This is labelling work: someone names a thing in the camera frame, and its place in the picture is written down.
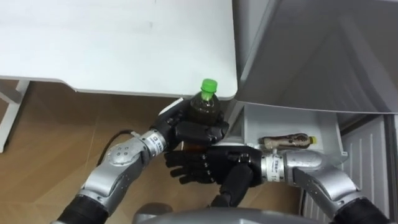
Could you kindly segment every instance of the wooden floor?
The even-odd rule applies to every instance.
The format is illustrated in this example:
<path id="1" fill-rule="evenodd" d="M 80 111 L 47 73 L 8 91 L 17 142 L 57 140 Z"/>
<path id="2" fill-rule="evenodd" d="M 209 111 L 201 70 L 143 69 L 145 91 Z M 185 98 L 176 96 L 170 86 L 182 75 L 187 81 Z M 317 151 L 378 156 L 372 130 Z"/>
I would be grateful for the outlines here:
<path id="1" fill-rule="evenodd" d="M 31 83 L 5 153 L 0 154 L 0 223 L 49 223 L 84 183 L 109 138 L 120 129 L 147 130 L 172 99 L 76 93 L 59 83 Z M 5 110 L 5 103 L 0 111 Z M 148 202 L 174 210 L 202 208 L 217 185 L 181 186 L 163 157 L 130 187 L 108 223 L 131 223 Z M 242 207 L 297 213 L 299 192 L 284 184 L 250 189 Z"/>

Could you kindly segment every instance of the black rubber joint cover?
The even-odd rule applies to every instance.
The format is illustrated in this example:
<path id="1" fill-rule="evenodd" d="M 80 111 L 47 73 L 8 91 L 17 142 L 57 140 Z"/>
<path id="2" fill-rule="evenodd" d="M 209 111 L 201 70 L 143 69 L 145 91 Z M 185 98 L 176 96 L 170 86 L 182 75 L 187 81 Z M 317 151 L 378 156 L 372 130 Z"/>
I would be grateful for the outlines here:
<path id="1" fill-rule="evenodd" d="M 391 221 L 367 198 L 356 199 L 335 216 L 337 224 L 388 224 Z"/>
<path id="2" fill-rule="evenodd" d="M 62 212 L 58 221 L 67 224 L 104 224 L 109 214 L 102 204 L 84 195 L 77 195 Z"/>

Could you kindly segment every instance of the small bottle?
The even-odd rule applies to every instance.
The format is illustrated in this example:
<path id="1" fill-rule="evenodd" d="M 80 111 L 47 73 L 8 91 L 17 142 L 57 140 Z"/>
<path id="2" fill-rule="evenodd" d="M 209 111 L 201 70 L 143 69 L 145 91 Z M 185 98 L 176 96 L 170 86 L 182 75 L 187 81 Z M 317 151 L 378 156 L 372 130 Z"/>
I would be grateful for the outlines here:
<path id="1" fill-rule="evenodd" d="M 308 136 L 304 133 L 290 134 L 286 136 L 263 137 L 259 139 L 259 143 L 263 144 L 265 149 L 287 149 L 298 148 L 306 149 L 311 144 L 316 144 L 315 136 Z"/>
<path id="2" fill-rule="evenodd" d="M 217 118 L 221 111 L 220 101 L 215 92 L 217 91 L 217 82 L 212 79 L 204 79 L 201 84 L 201 92 L 196 94 L 190 102 L 187 120 L 212 126 L 217 122 Z M 202 146 L 193 144 L 185 144 L 184 149 L 200 151 Z"/>

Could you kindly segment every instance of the white table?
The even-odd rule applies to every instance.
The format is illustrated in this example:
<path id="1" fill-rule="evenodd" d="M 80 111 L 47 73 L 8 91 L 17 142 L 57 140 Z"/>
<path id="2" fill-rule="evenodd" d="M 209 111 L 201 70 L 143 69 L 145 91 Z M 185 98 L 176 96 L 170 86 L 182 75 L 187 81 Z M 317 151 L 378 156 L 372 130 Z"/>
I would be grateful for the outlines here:
<path id="1" fill-rule="evenodd" d="M 0 86 L 2 98 L 19 106 L 29 80 L 89 93 L 189 96 L 213 78 L 228 100 L 237 90 L 233 31 L 231 0 L 3 0 L 0 78 L 25 81 L 19 93 Z M 0 152 L 12 111 L 0 125 Z"/>

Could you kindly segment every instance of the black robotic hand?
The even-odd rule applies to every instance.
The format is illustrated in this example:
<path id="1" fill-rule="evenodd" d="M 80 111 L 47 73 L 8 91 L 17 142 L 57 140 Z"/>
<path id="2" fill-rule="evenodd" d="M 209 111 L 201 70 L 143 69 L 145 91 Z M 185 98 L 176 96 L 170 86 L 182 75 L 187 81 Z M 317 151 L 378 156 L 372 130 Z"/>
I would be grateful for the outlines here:
<path id="1" fill-rule="evenodd" d="M 181 184 L 221 184 L 212 207 L 236 207 L 249 187 L 262 183 L 262 152 L 249 146 L 210 146 L 204 151 L 173 151 L 165 155 L 170 172 Z"/>
<path id="2" fill-rule="evenodd" d="M 210 146 L 221 141 L 228 131 L 229 124 L 220 112 L 214 126 L 205 126 L 186 120 L 190 100 L 177 100 L 166 108 L 151 128 L 158 130 L 168 146 L 165 151 L 173 151 L 182 141 L 201 146 Z"/>

